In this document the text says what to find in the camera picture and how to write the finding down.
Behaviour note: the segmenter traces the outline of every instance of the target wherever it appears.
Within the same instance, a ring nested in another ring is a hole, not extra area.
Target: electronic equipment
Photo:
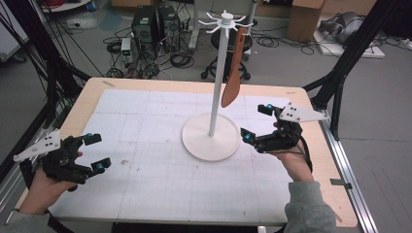
[[[121,55],[126,66],[133,62],[131,38],[126,37],[121,39]]]
[[[131,23],[139,56],[155,58],[159,33],[154,6],[138,6]]]
[[[346,45],[363,23],[363,18],[357,14],[338,13],[333,18],[322,20],[319,31],[327,32],[334,37],[340,44]]]
[[[166,51],[180,50],[180,19],[172,6],[159,6],[160,40]]]

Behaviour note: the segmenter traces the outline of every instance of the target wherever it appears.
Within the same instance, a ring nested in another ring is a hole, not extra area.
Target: brown knife blade
[[[236,41],[234,43],[233,58],[229,77],[226,87],[224,88],[222,95],[222,107],[225,108],[231,104],[239,94],[240,90],[240,75],[239,64],[242,59],[243,45],[245,44],[246,28],[240,27],[236,34]]]

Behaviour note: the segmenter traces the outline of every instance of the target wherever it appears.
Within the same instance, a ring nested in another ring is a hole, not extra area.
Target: white paper sheet
[[[104,174],[64,193],[51,212],[64,219],[111,221],[285,222],[291,181],[281,162],[241,143],[230,158],[200,160],[185,149],[182,129],[191,117],[210,113],[212,94],[106,90],[84,134],[102,142],[81,147],[77,163],[110,157]],[[257,135],[274,130],[274,116],[258,104],[285,106],[286,98],[243,96],[219,114]]]

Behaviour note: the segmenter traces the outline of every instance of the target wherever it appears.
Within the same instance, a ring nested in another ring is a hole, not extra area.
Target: cardboard box
[[[112,0],[113,7],[136,8],[137,6],[153,6],[155,0]]]
[[[294,0],[288,37],[291,40],[306,43],[313,40],[324,0]]]
[[[367,16],[375,3],[376,0],[326,0],[322,14],[353,12],[360,16]]]

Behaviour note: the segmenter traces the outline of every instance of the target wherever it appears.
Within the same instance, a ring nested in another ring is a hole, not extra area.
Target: human arm
[[[299,141],[297,145],[288,150],[270,152],[281,160],[293,179],[293,183],[289,183],[291,202],[285,207],[288,218],[285,233],[335,232],[334,212],[324,202],[320,184],[315,182],[305,155],[299,149],[302,143]]]
[[[7,232],[47,232],[48,207],[53,205],[61,194],[76,183],[59,182],[48,178],[40,167],[37,169],[32,185],[18,210],[12,214],[5,229]]]

